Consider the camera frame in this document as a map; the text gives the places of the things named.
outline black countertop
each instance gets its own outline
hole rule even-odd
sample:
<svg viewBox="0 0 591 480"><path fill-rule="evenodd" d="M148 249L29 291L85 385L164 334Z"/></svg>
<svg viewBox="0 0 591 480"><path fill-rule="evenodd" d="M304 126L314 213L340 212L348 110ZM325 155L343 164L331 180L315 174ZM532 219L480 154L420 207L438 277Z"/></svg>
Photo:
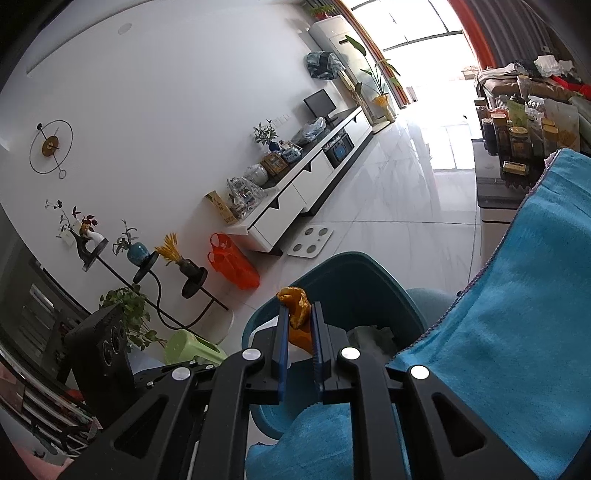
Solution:
<svg viewBox="0 0 591 480"><path fill-rule="evenodd" d="M472 140L474 164L476 167L476 194L480 208L517 210L527 192L536 184L544 172L544 160L534 158L528 162L528 176L504 173L501 160L493 157L484 148L481 139Z"/></svg>

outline glass jar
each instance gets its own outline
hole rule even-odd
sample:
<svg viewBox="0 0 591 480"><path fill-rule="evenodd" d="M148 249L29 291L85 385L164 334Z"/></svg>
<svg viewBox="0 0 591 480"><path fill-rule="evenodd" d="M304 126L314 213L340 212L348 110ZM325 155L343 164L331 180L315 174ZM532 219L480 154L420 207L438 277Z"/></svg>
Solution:
<svg viewBox="0 0 591 480"><path fill-rule="evenodd" d="M551 125L545 125L542 128L542 133L544 135L544 155L548 158L558 150L558 129Z"/></svg>
<svg viewBox="0 0 591 480"><path fill-rule="evenodd" d="M488 103L486 103L486 98L480 97L474 100L474 105L476 105L476 114L478 115L478 123L480 124L480 130L482 131L482 138L484 138L484 128L482 127L482 121L485 118L489 118L490 113L488 111Z"/></svg>
<svg viewBox="0 0 591 480"><path fill-rule="evenodd" d="M486 148L488 154L494 157L499 154L499 150L496 146L495 126L492 123L492 119L483 119L481 126L482 131L484 132L484 147Z"/></svg>
<svg viewBox="0 0 591 480"><path fill-rule="evenodd" d="M500 157L511 156L511 141L509 140L509 128L507 117L502 113L492 113L492 122L495 125L496 144Z"/></svg>
<svg viewBox="0 0 591 480"><path fill-rule="evenodd" d="M527 129L524 127L511 127L509 136L511 139L511 156L519 160L531 158L530 135Z"/></svg>
<svg viewBox="0 0 591 480"><path fill-rule="evenodd" d="M527 121L527 130L530 133L531 154L535 158L544 156L544 139L542 137L542 124L539 120Z"/></svg>

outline orange plastic bag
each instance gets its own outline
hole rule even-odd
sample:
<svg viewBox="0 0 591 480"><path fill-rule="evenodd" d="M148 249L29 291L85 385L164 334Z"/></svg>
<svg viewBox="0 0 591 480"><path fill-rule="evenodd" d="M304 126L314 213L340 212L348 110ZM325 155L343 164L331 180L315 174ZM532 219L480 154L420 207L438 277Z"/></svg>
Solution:
<svg viewBox="0 0 591 480"><path fill-rule="evenodd" d="M216 272L220 272L241 290L257 288L261 284L261 278L255 267L229 236L214 233L209 241L212 251L207 255L207 259Z"/></svg>

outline black speaker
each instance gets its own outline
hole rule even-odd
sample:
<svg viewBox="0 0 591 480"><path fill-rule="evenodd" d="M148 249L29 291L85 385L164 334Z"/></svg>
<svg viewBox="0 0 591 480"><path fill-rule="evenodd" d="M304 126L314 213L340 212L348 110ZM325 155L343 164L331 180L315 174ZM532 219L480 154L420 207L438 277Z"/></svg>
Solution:
<svg viewBox="0 0 591 480"><path fill-rule="evenodd" d="M78 388L104 429L137 400L122 314L119 305L100 309L65 337Z"/></svg>

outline teal plastic basket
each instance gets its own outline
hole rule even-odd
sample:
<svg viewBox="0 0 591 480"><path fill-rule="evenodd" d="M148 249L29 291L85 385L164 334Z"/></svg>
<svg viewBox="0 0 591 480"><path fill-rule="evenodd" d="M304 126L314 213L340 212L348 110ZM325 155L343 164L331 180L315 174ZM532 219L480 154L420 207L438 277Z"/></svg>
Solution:
<svg viewBox="0 0 591 480"><path fill-rule="evenodd" d="M374 259L361 252L335 255L292 285L303 288L311 302L321 303L327 324L345 331L361 325L390 327L399 348L413 343L427 325L434 322L433 317L444 313L453 301L453 297L446 294L433 292L430 295L430 291L420 289L421 299L429 299L436 305L435 309L429 305L430 318L427 318L412 295ZM278 312L276 297L260 307L246 324L242 348L248 348L252 331ZM279 439L305 408L317 402L312 360L296 362L287 371L285 400L280 405L251 406L252 418L265 435Z"/></svg>

